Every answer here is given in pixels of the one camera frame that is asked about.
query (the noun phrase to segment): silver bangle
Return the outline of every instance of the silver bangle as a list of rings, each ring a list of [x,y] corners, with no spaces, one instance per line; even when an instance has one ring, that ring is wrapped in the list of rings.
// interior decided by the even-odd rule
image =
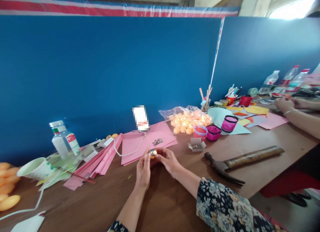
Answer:
[[[287,113],[292,112],[292,111],[299,111],[299,110],[291,110],[291,111],[288,111],[288,112],[286,112],[286,113],[283,113],[283,116],[285,116]]]

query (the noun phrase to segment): person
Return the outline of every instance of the person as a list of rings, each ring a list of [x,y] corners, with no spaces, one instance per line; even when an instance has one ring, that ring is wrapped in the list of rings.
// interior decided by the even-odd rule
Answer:
[[[300,110],[320,111],[320,102],[301,99],[281,98],[275,102],[276,107],[296,127],[320,139],[320,118]],[[286,171],[263,187],[260,192],[266,198],[282,196],[283,198],[306,207],[304,199],[311,199],[304,189],[320,189],[320,146],[317,145]]]
[[[196,215],[214,231],[285,231],[271,224],[248,199],[213,180],[200,178],[185,169],[167,148],[156,148],[151,164],[162,163],[170,175],[195,198]],[[144,195],[150,183],[150,156],[145,151],[137,164],[135,187],[108,231],[135,232]]]

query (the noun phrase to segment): black shoe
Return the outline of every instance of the black shoe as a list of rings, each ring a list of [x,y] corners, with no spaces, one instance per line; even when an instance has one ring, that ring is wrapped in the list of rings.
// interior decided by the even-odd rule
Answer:
[[[301,207],[307,207],[307,202],[297,194],[289,193],[287,195],[281,195],[281,197]]]
[[[311,195],[306,191],[304,191],[304,194],[298,194],[298,193],[296,193],[296,194],[299,195],[301,198],[311,199]]]

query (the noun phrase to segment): wooden hammer handle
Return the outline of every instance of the wooden hammer handle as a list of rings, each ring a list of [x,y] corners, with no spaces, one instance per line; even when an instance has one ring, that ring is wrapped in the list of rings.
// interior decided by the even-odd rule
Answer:
[[[284,152],[284,149],[278,146],[268,147],[262,150],[257,150],[248,154],[244,154],[229,160],[225,160],[224,163],[231,169],[244,164],[253,163],[265,158],[272,157]]]

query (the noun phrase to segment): woman's left hand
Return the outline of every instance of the woman's left hand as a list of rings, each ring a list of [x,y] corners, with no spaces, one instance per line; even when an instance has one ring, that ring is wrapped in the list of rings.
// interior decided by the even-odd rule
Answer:
[[[137,180],[135,189],[143,191],[144,193],[149,188],[150,184],[150,155],[147,149],[141,156],[137,164]]]
[[[282,113],[294,110],[294,103],[290,99],[284,97],[276,99],[274,104]]]

